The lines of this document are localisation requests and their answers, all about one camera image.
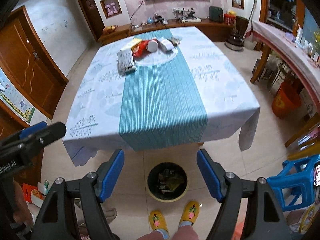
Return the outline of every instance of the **sock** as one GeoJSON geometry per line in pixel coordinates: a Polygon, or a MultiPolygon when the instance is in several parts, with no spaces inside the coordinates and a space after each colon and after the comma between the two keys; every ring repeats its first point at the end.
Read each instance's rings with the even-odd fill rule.
{"type": "Polygon", "coordinates": [[[156,229],[155,231],[158,231],[163,236],[163,239],[166,240],[169,238],[167,230],[164,230],[162,228],[156,229]]]}
{"type": "Polygon", "coordinates": [[[179,224],[179,228],[180,228],[180,227],[183,227],[183,226],[192,226],[192,222],[190,222],[190,221],[182,221],[182,222],[179,224]]]}

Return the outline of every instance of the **blue plastic stool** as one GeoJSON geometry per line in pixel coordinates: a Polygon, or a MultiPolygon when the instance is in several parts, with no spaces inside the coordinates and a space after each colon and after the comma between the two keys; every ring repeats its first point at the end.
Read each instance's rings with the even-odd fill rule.
{"type": "Polygon", "coordinates": [[[283,170],[277,175],[267,179],[270,187],[278,199],[282,211],[291,211],[299,208],[304,208],[311,205],[315,201],[315,194],[313,188],[313,167],[317,163],[319,155],[295,160],[284,161],[282,163],[283,170]],[[295,167],[297,173],[288,174],[289,171],[295,167]],[[291,195],[295,196],[294,199],[286,206],[282,189],[292,188],[291,195]],[[302,202],[295,204],[301,196],[302,202]]]}

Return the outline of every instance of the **blue gripper pad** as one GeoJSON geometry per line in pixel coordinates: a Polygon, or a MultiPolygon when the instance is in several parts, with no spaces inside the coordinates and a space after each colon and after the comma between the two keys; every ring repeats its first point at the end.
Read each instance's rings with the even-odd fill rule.
{"type": "Polygon", "coordinates": [[[25,128],[21,131],[21,133],[19,135],[19,139],[21,140],[21,139],[29,136],[32,133],[38,132],[38,131],[42,130],[43,128],[46,128],[47,126],[48,125],[46,122],[40,122],[40,123],[37,123],[33,126],[25,128]]]}
{"type": "Polygon", "coordinates": [[[205,149],[198,151],[197,164],[211,196],[221,203],[228,189],[223,177],[225,170],[211,159],[205,149]]]}
{"type": "Polygon", "coordinates": [[[102,163],[97,169],[98,179],[95,186],[95,194],[101,203],[111,196],[123,165],[124,152],[121,149],[117,149],[110,160],[102,163]]]}

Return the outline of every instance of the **screw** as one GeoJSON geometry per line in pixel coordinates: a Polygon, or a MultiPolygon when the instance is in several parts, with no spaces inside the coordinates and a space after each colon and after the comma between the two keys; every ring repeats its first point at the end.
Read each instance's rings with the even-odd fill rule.
{"type": "Polygon", "coordinates": [[[266,182],[267,182],[266,179],[263,178],[263,177],[259,178],[258,181],[259,181],[261,184],[266,184],[266,182]]]}
{"type": "Polygon", "coordinates": [[[96,176],[96,173],[93,172],[93,171],[90,171],[90,172],[88,173],[88,175],[87,175],[87,177],[88,177],[89,179],[93,179],[95,176],[96,176]]]}
{"type": "Polygon", "coordinates": [[[235,174],[234,174],[233,172],[231,172],[231,171],[228,171],[228,172],[226,173],[226,176],[227,176],[229,179],[233,179],[233,178],[235,177],[235,174]]]}
{"type": "Polygon", "coordinates": [[[63,178],[57,178],[55,182],[57,184],[61,184],[63,182],[63,178]]]}

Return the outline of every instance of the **speaker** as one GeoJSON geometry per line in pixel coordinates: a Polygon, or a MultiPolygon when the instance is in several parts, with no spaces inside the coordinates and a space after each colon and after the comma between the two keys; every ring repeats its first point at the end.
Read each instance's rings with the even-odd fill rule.
{"type": "Polygon", "coordinates": [[[214,22],[223,22],[223,10],[220,7],[210,6],[209,7],[209,19],[214,22]]]}

